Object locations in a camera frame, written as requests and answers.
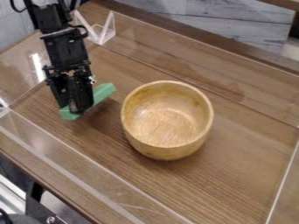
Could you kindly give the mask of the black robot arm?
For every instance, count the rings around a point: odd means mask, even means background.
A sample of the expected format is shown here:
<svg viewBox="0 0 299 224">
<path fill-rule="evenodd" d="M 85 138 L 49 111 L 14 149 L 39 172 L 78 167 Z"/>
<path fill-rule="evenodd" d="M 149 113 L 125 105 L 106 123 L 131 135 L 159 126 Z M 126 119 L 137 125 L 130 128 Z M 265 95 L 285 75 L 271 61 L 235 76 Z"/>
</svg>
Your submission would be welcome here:
<svg viewBox="0 0 299 224">
<path fill-rule="evenodd" d="M 95 103 L 94 76 L 85 43 L 89 29 L 82 24 L 71 24 L 71 11 L 63 0 L 45 6 L 26 0 L 25 5 L 42 32 L 41 40 L 51 61 L 42 68 L 46 83 L 61 108 L 69 107 L 73 114 L 82 114 Z"/>
</svg>

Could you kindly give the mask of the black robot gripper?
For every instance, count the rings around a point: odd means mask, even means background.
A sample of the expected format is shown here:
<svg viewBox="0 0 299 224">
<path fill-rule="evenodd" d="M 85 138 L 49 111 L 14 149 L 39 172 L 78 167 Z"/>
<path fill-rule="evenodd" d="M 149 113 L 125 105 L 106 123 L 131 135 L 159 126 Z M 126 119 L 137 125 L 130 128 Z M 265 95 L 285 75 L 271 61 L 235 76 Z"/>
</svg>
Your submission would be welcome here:
<svg viewBox="0 0 299 224">
<path fill-rule="evenodd" d="M 51 64 L 43 67 L 47 85 L 61 108 L 70 104 L 70 112 L 83 113 L 94 105 L 93 72 L 81 29 L 66 29 L 42 36 Z"/>
</svg>

